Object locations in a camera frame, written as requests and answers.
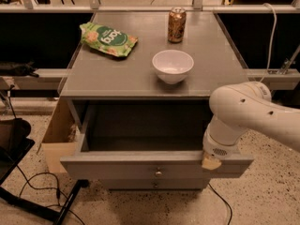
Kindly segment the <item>yellow taped gripper finger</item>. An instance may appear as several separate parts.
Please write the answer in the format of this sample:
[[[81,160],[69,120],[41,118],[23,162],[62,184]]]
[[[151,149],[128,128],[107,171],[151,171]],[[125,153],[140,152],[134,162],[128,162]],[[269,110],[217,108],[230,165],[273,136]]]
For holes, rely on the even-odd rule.
[[[219,168],[222,165],[222,162],[214,157],[213,155],[203,152],[202,154],[202,167],[206,170],[213,171]]]

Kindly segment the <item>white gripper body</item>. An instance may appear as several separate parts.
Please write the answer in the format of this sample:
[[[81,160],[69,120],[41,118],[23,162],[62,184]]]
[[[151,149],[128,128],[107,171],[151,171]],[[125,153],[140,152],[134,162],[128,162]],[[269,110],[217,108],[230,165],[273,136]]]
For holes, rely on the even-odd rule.
[[[227,125],[214,115],[203,135],[203,151],[213,158],[229,158],[237,151],[238,140],[246,131]]]

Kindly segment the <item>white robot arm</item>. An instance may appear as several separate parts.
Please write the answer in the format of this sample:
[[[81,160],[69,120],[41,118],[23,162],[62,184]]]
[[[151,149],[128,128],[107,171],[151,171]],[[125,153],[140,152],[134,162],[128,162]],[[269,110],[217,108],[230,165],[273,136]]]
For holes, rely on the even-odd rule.
[[[249,129],[300,151],[300,110],[273,103],[261,82],[221,86],[211,94],[209,107],[213,117],[202,139],[206,170],[217,169],[231,157]]]

